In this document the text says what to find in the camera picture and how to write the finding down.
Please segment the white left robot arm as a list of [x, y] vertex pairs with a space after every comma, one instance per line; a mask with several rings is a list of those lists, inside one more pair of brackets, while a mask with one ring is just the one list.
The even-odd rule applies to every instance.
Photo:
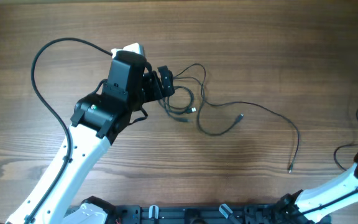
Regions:
[[7, 223], [107, 223], [115, 207], [96, 197], [67, 214], [86, 176], [142, 105], [173, 95], [173, 74], [152, 70], [142, 52], [114, 50], [108, 78], [75, 105], [57, 155]]

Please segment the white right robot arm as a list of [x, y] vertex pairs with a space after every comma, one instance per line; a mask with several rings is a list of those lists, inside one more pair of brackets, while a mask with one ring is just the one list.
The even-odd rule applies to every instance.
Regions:
[[286, 194], [274, 206], [275, 223], [320, 223], [330, 213], [358, 202], [358, 153], [353, 165], [313, 189]]

